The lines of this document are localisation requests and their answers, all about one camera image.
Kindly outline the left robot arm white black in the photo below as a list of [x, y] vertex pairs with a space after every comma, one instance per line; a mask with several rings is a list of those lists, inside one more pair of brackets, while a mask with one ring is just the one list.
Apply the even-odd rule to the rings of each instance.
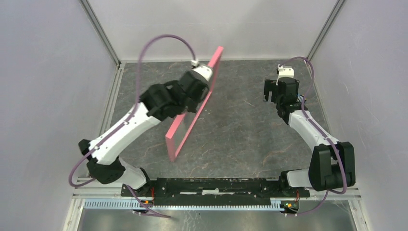
[[195, 113], [209, 93], [212, 75], [211, 68], [196, 67], [179, 80], [151, 85], [104, 134], [91, 141], [81, 140], [78, 145], [87, 159], [90, 175], [101, 184], [126, 184], [139, 196], [146, 196], [151, 191], [147, 174], [121, 160], [119, 155], [140, 135], [167, 118], [186, 111]]

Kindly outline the pink wooden picture frame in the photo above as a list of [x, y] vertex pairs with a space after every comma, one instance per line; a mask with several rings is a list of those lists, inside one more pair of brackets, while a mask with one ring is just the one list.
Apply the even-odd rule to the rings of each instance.
[[176, 116], [165, 135], [167, 152], [171, 162], [174, 162], [176, 160], [185, 141], [187, 140], [199, 116], [204, 111], [205, 106], [213, 93], [223, 51], [224, 48], [219, 46], [207, 64], [210, 68], [212, 68], [213, 75], [210, 80], [209, 93], [207, 94], [204, 101], [200, 104], [197, 112], [186, 112], [184, 114]]

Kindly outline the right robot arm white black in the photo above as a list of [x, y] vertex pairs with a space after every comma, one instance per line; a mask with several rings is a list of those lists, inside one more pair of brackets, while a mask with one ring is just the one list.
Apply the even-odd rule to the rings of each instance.
[[278, 191], [291, 196], [297, 188], [340, 194], [356, 182], [354, 147], [331, 136], [312, 117], [298, 93], [299, 80], [281, 77], [265, 80], [265, 101], [276, 105], [278, 116], [294, 129], [312, 152], [309, 168], [281, 173]]

